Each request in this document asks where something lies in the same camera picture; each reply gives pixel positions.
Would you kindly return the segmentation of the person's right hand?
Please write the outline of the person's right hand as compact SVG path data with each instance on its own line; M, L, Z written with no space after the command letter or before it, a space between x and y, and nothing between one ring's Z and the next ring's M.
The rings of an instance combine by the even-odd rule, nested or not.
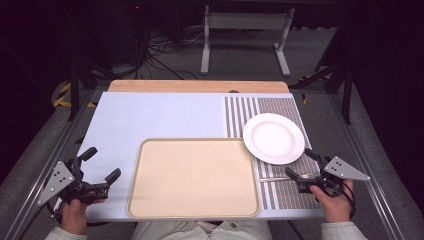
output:
M353 181L346 179L343 185L345 194L337 197L326 195L318 186L312 185L310 191L321 203L324 218L328 223L345 222L351 220L353 202L352 191Z

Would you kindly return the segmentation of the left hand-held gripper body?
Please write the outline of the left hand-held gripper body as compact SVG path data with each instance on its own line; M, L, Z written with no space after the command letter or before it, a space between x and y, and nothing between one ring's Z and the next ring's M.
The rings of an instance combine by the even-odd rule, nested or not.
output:
M53 197L59 197L63 202L71 203L78 199L81 203L90 205L96 200L107 199L109 185L89 184L83 180L80 169L81 160L66 159L59 161L53 168L38 201L38 206L43 206Z

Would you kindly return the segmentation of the wooden board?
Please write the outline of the wooden board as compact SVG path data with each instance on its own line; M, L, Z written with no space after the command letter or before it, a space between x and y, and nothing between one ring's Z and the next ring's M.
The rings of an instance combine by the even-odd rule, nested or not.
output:
M113 80L109 92L288 93L285 82L224 80Z

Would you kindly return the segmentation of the person's light clothing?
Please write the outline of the person's light clothing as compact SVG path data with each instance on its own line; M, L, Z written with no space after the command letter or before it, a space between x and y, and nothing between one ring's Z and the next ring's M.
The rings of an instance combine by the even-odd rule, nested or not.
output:
M266 221L144 221L131 240L273 240Z

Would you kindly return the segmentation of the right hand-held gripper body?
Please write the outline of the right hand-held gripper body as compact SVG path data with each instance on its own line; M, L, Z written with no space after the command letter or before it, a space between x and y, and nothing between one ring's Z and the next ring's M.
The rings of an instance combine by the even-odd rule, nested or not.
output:
M346 179L370 181L371 178L339 157L314 157L318 163L319 174L314 177L296 177L295 182L300 193L310 193L310 187L315 185L330 197L336 197L343 192Z

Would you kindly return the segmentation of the white round plate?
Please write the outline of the white round plate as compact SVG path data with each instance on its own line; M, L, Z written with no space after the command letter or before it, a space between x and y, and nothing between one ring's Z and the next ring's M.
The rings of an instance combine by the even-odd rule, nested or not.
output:
M273 113L248 120L243 128L243 141L253 156L274 165L296 161L305 148L300 128L288 118Z

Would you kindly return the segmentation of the grey metal stand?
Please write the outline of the grey metal stand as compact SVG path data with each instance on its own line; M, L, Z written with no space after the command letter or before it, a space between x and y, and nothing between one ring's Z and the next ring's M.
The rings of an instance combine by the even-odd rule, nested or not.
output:
M295 8L283 13L238 13L214 11L210 5L204 8L203 47L200 73L209 74L211 49L252 48L272 50L275 62L283 77L291 71L284 48L294 19Z

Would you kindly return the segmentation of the silver fork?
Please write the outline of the silver fork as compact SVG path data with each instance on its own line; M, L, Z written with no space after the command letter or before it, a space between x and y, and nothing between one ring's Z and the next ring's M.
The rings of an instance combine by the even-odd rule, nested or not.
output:
M310 179L310 178L314 178L316 177L315 175L312 174L302 174L298 176L299 178L306 178L306 179ZM259 178L258 181L260 183L265 183L265 182L275 182L275 181L286 181L286 180L294 180L293 178L290 177L269 177L269 178Z

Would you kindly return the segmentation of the black metal stand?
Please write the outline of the black metal stand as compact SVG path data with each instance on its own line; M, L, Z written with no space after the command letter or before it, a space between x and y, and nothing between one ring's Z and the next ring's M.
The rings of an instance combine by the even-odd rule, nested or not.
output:
M289 86L290 90L302 89L320 79L324 79L326 76L329 77L329 80L324 85L324 90L327 94L336 94L341 85L344 85L341 114L348 125L351 124L350 103L353 85L348 48L351 37L354 35L354 30L355 20L353 19L353 13L347 13L315 67L316 73L310 77L304 77L298 83Z
M70 24L71 47L71 114L73 121L82 108L80 85L86 90L94 90L97 80L93 70L108 80L121 79L112 70L104 43L97 30L90 7L83 2L66 3L64 10Z

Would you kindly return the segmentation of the beige plastic tray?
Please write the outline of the beige plastic tray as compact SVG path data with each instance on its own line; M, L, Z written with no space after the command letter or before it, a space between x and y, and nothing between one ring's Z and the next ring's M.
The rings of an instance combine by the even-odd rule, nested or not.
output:
M239 138L148 139L141 144L128 214L135 219L252 217L253 158Z

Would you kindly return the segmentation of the person's left hand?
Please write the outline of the person's left hand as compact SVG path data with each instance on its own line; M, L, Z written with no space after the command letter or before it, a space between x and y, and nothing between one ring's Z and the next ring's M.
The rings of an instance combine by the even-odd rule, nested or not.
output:
M85 235L87 232L87 208L88 205L78 199L65 203L62 207L61 228L72 234Z

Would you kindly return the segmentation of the striped woven placemat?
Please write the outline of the striped woven placemat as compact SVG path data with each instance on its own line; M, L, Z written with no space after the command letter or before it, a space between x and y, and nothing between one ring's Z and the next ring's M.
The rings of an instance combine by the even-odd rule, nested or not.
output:
M226 97L224 99L225 123L227 135L243 138L244 125L252 117L273 113L293 121L302 131L305 138L305 148L310 146L295 101L292 97ZM284 173L290 167L298 174L319 173L318 164L303 154L294 162L285 165L274 165L259 160L254 156L255 171L259 178L287 177ZM258 181L261 207L266 210L277 209L317 209L318 203L310 194L300 193L292 180L260 183Z

